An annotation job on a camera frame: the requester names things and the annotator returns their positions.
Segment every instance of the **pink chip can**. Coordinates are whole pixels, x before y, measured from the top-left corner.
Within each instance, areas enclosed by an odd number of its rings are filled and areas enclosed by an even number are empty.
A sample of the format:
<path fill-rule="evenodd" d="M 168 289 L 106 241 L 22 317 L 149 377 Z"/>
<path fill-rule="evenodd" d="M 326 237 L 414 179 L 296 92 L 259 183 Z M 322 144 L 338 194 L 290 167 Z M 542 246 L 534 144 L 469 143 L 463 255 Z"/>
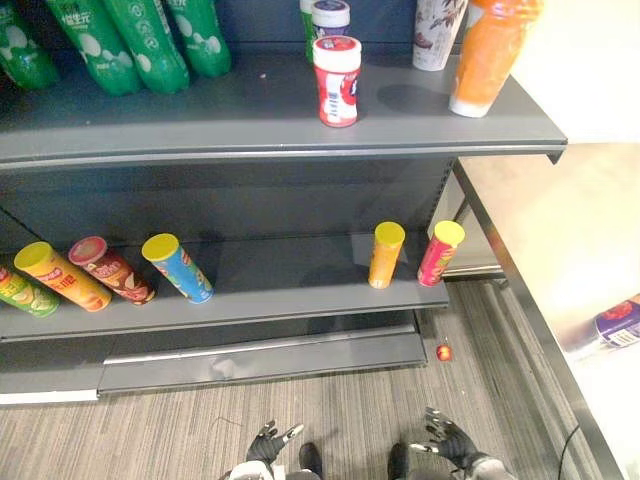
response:
<path fill-rule="evenodd" d="M 356 93 L 362 45 L 342 35 L 313 42 L 318 82 L 318 116 L 330 127 L 348 127 L 358 118 Z"/>
<path fill-rule="evenodd" d="M 453 258 L 458 245 L 464 240 L 464 229 L 456 222 L 444 220 L 436 223 L 433 237 L 418 269 L 418 282 L 433 287 Z"/>

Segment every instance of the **red container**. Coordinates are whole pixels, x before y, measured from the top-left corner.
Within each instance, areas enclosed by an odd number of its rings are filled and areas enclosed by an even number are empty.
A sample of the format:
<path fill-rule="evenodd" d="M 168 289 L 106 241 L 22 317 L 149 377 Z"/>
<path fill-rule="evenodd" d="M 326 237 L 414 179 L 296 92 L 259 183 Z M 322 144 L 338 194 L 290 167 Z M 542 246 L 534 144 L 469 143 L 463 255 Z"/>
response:
<path fill-rule="evenodd" d="M 361 51 L 358 40 L 340 35 L 313 43 L 318 116 L 330 127 L 348 127 L 358 119 L 356 92 Z"/>
<path fill-rule="evenodd" d="M 418 269 L 418 282 L 425 287 L 433 287 L 440 281 L 449 261 L 464 240 L 464 229 L 456 222 L 438 222 L 433 230 L 424 258 Z"/>
<path fill-rule="evenodd" d="M 83 238 L 71 247 L 69 260 L 136 305 L 144 305 L 156 294 L 120 254 L 107 247 L 104 238 Z"/>

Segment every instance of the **yellow chip can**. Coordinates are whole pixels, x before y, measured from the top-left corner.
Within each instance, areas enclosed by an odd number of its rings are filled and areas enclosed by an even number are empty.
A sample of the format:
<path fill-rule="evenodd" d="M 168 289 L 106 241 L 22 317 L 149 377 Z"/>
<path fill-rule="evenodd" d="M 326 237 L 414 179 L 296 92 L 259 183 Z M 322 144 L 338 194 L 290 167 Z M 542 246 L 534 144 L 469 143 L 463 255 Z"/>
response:
<path fill-rule="evenodd" d="M 382 222 L 376 227 L 374 238 L 369 285 L 373 288 L 387 288 L 404 243 L 404 229 L 395 222 Z"/>

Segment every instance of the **green bottle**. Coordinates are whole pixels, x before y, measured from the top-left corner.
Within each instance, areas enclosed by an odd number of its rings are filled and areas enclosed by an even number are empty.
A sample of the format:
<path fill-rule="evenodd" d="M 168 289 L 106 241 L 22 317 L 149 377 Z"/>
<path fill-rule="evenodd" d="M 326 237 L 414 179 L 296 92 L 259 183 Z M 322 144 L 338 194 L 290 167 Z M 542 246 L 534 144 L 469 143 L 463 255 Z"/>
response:
<path fill-rule="evenodd" d="M 220 32 L 214 0 L 167 0 L 167 4 L 195 71 L 219 77 L 231 70 L 231 53 Z"/>
<path fill-rule="evenodd" d="M 160 0 L 104 0 L 134 54 L 142 81 L 154 92 L 189 86 L 189 70 L 178 52 Z"/>
<path fill-rule="evenodd" d="M 13 5 L 0 0 L 0 66 L 22 88 L 45 88 L 59 80 L 49 54 L 34 40 Z"/>
<path fill-rule="evenodd" d="M 133 60 L 102 2 L 47 0 L 47 4 L 98 85 L 111 95 L 140 90 Z"/>

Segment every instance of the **orange bottle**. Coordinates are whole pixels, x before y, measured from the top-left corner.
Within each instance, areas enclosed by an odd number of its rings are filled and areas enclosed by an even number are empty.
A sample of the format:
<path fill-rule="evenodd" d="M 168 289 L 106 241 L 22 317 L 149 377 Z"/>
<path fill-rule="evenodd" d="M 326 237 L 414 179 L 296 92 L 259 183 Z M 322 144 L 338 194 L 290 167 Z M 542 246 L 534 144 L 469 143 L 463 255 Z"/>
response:
<path fill-rule="evenodd" d="M 404 237 L 404 229 L 395 222 L 382 222 L 376 227 L 369 267 L 369 285 L 373 288 L 387 288 L 391 283 Z"/>
<path fill-rule="evenodd" d="M 62 258 L 47 242 L 27 245 L 13 263 L 88 312 L 102 310 L 111 301 L 106 288 Z"/>
<path fill-rule="evenodd" d="M 543 0 L 471 0 L 449 109 L 484 117 L 522 50 Z"/>

